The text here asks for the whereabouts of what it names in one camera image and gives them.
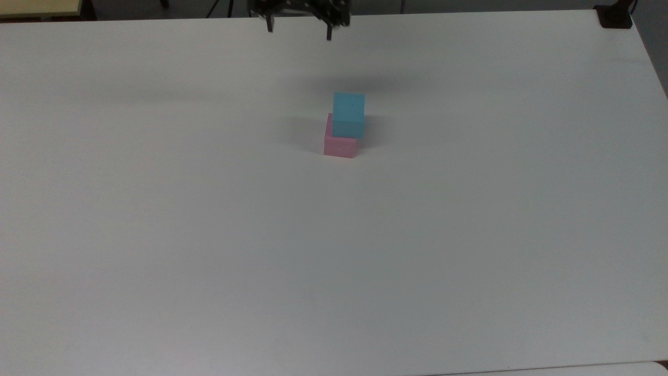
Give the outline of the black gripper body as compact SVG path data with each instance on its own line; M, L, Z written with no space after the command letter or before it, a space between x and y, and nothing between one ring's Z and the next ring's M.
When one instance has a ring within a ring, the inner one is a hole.
M289 10L313 15L332 27L348 27L351 21L351 1L248 1L252 15L273 18Z

